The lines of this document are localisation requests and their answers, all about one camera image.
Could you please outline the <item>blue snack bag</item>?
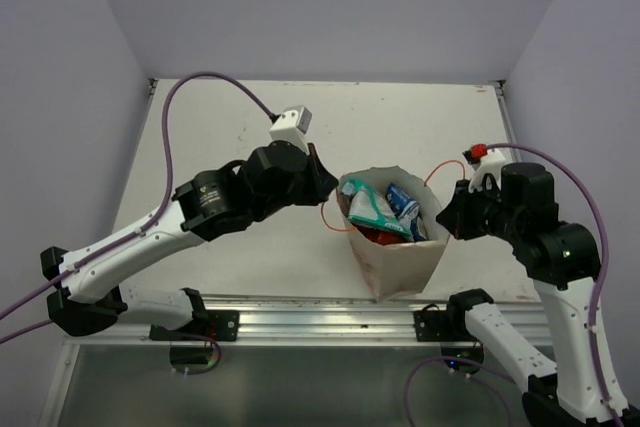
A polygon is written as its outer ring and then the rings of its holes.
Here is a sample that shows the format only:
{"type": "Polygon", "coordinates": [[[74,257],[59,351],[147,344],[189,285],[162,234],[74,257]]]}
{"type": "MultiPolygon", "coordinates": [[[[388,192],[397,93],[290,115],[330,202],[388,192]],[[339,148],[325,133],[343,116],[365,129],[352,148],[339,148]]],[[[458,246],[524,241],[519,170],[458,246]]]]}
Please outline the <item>blue snack bag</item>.
{"type": "Polygon", "coordinates": [[[386,200],[399,223],[411,232],[414,242],[428,239],[420,214],[419,203],[403,188],[390,183],[386,190],[386,200]]]}

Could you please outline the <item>teal snack bag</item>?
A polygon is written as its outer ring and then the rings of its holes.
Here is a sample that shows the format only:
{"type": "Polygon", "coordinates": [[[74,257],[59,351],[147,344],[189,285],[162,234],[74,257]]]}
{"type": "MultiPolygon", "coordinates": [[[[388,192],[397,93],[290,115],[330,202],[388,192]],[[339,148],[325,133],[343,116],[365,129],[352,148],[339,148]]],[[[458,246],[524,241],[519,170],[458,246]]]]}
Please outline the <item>teal snack bag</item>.
{"type": "Polygon", "coordinates": [[[396,218],[386,199],[368,182],[348,177],[340,192],[349,200],[347,220],[358,226],[409,239],[411,231],[396,218]]]}

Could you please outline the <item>beige paper bag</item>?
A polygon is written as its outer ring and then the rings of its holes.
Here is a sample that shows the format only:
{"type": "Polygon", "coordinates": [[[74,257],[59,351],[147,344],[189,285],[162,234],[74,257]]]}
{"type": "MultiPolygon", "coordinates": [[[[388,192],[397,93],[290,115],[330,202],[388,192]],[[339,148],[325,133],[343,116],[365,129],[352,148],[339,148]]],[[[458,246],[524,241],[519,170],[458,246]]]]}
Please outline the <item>beige paper bag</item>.
{"type": "Polygon", "coordinates": [[[349,172],[339,178],[336,205],[342,225],[329,222],[326,227],[348,240],[360,273],[378,301],[422,293],[442,263],[451,235],[436,222],[443,205],[432,189],[435,174],[432,171],[416,176],[399,166],[392,166],[349,172]],[[352,225],[348,219],[352,198],[344,193],[344,185],[351,179],[368,183],[380,194],[384,194],[390,184],[397,184],[419,203],[427,239],[380,244],[375,241],[379,231],[352,225]]]}

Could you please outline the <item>red Doritos bag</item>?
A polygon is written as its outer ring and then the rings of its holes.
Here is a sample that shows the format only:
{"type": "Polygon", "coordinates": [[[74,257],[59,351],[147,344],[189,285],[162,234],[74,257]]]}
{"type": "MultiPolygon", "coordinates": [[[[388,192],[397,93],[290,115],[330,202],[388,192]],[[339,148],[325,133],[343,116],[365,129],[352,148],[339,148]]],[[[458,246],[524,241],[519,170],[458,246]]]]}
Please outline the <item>red Doritos bag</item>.
{"type": "Polygon", "coordinates": [[[364,226],[359,226],[358,231],[369,241],[382,246],[413,243],[413,239],[411,237],[406,237],[396,232],[378,230],[364,226]]]}

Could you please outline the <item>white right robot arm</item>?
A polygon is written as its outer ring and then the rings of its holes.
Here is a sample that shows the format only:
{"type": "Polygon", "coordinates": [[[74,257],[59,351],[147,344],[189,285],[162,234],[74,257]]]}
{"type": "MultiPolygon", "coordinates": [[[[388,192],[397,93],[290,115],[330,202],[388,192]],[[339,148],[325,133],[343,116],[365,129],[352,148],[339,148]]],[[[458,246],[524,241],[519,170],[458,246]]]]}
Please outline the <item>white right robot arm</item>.
{"type": "Polygon", "coordinates": [[[449,298],[445,326],[487,347],[522,394],[533,426],[636,426],[639,410],[617,382],[604,329],[589,318],[602,273],[591,232],[559,219],[554,178],[535,163],[511,163],[485,174],[472,190],[457,182],[437,222],[458,240],[492,236],[507,242],[533,281],[551,335],[548,359],[501,316],[482,289],[449,298]]]}

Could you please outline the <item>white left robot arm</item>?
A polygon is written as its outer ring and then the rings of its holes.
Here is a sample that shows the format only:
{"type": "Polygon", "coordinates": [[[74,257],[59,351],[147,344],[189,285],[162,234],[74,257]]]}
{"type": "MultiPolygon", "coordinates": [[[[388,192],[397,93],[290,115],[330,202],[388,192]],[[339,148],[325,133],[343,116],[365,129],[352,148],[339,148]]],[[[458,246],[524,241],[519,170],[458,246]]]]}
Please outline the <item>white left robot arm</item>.
{"type": "Polygon", "coordinates": [[[147,217],[76,251],[41,254],[50,321],[73,337],[118,323],[151,328],[154,340],[209,340],[215,328],[201,294],[137,287],[130,278],[177,252],[242,232],[289,206],[327,201],[338,180],[310,145],[306,151],[273,141],[246,160],[198,173],[147,217]]]}

